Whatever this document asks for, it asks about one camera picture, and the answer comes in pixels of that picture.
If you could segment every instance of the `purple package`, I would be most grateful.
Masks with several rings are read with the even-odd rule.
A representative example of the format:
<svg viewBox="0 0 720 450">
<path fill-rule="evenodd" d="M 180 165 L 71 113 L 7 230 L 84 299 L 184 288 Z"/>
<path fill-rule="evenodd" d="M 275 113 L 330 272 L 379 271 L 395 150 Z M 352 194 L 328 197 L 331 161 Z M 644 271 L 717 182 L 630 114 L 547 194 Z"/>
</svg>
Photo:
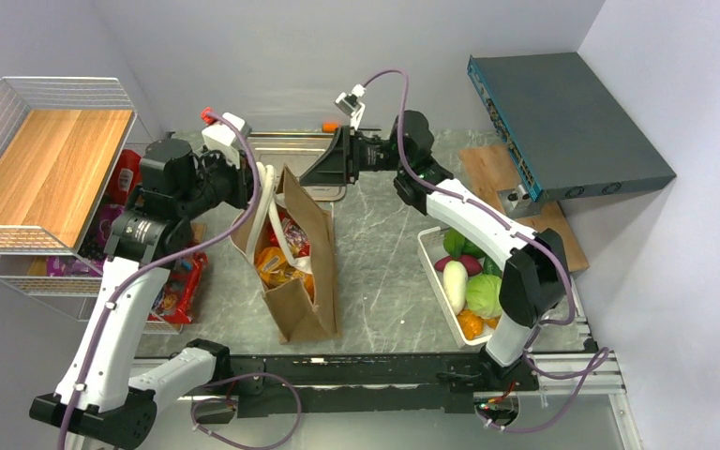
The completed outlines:
<svg viewBox="0 0 720 450">
<path fill-rule="evenodd" d="M 103 273 L 103 261 L 87 261 Z M 74 256 L 49 256 L 45 271 L 49 277 L 100 277 L 86 262 Z"/>
<path fill-rule="evenodd" d="M 113 203 L 104 204 L 97 210 L 92 228 L 95 229 L 95 242 L 101 248 L 106 247 L 106 240 L 109 239 L 109 232 L 112 230 L 112 222 L 119 218 L 124 211 L 126 211 L 125 206 Z"/>
</svg>

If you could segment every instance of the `gray marble table surface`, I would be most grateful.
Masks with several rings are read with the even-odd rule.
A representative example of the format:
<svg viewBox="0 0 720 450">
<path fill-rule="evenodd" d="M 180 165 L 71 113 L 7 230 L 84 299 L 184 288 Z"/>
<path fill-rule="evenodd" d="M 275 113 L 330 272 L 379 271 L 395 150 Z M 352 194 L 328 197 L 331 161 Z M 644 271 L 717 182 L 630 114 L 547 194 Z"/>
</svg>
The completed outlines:
<svg viewBox="0 0 720 450">
<path fill-rule="evenodd" d="M 178 134 L 195 148 L 198 133 Z M 492 132 L 448 130 L 436 133 L 433 153 L 468 188 L 457 151 L 498 142 Z M 261 297 L 253 268 L 228 241 L 209 248 L 210 266 L 198 290 L 197 322 L 180 335 L 144 335 L 138 356 L 167 356 L 194 338 L 230 347 L 234 354 L 410 353 L 459 350 L 417 256 L 417 234 L 439 225 L 405 205 L 388 172 L 363 173 L 333 208 L 338 263 L 338 311 L 343 336 L 323 342 L 280 344 L 278 330 Z M 227 229 L 238 211 L 223 205 L 198 221 L 206 238 Z M 565 317 L 566 302 L 552 313 Z M 534 344 L 537 351 L 583 348 L 574 325 L 548 326 Z"/>
</svg>

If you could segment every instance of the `metal tray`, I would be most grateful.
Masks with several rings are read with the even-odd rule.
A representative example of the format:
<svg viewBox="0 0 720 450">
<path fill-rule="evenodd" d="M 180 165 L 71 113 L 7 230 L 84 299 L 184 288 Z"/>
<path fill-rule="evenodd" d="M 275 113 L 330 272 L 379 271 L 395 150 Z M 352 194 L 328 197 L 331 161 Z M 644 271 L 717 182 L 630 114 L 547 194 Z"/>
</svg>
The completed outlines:
<svg viewBox="0 0 720 450">
<path fill-rule="evenodd" d="M 297 177 L 316 162 L 332 141 L 333 135 L 319 132 L 258 132 L 249 136 L 255 156 L 264 164 L 271 164 L 277 179 L 283 165 Z M 310 186 L 305 190 L 317 202 L 337 202 L 346 195 L 345 187 Z"/>
</svg>

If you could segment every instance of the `gray wall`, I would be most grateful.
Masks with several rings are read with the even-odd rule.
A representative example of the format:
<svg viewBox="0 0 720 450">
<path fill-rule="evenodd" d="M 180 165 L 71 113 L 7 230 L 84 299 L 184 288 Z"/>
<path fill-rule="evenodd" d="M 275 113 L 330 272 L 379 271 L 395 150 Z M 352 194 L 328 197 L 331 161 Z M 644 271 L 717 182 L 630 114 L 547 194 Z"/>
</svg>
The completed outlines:
<svg viewBox="0 0 720 450">
<path fill-rule="evenodd" d="M 83 328 L 0 284 L 0 449 L 48 450 L 58 429 L 29 418 L 32 398 L 52 392 Z"/>
<path fill-rule="evenodd" d="M 435 128 L 489 129 L 468 56 L 575 51 L 603 0 L 95 0 L 171 129 L 212 106 L 256 129 L 343 120 L 333 106 L 383 68 L 409 70 L 409 105 Z M 365 125 L 389 127 L 401 80 L 367 94 Z"/>
<path fill-rule="evenodd" d="M 163 130 L 120 51 L 89 0 L 0 0 L 0 77 L 114 77 L 141 122 L 129 140 L 150 143 Z"/>
<path fill-rule="evenodd" d="M 0 1 L 0 77 L 112 76 L 140 107 L 150 133 L 161 127 L 91 3 Z M 147 142 L 135 127 L 133 139 Z M 31 399 L 51 392 L 83 326 L 0 284 L 0 449 L 52 448 L 56 430 L 29 419 Z"/>
<path fill-rule="evenodd" d="M 720 448 L 720 2 L 607 0 L 581 55 L 678 178 L 567 202 L 646 448 Z"/>
</svg>

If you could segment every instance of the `orange vegetable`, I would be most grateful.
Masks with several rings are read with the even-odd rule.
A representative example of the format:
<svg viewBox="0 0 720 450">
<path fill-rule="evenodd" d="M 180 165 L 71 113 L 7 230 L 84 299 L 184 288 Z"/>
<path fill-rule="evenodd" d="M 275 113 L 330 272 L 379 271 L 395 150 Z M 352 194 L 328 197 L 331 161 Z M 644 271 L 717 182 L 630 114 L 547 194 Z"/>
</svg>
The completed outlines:
<svg viewBox="0 0 720 450">
<path fill-rule="evenodd" d="M 485 320 L 485 323 L 488 327 L 492 328 L 493 330 L 498 326 L 498 321 L 501 319 L 501 316 L 493 317 L 492 319 Z"/>
<path fill-rule="evenodd" d="M 468 340 L 475 339 L 484 330 L 482 318 L 473 314 L 469 309 L 462 309 L 462 312 L 457 315 L 457 322 L 459 322 L 459 328 L 462 329 L 462 334 Z"/>
</svg>

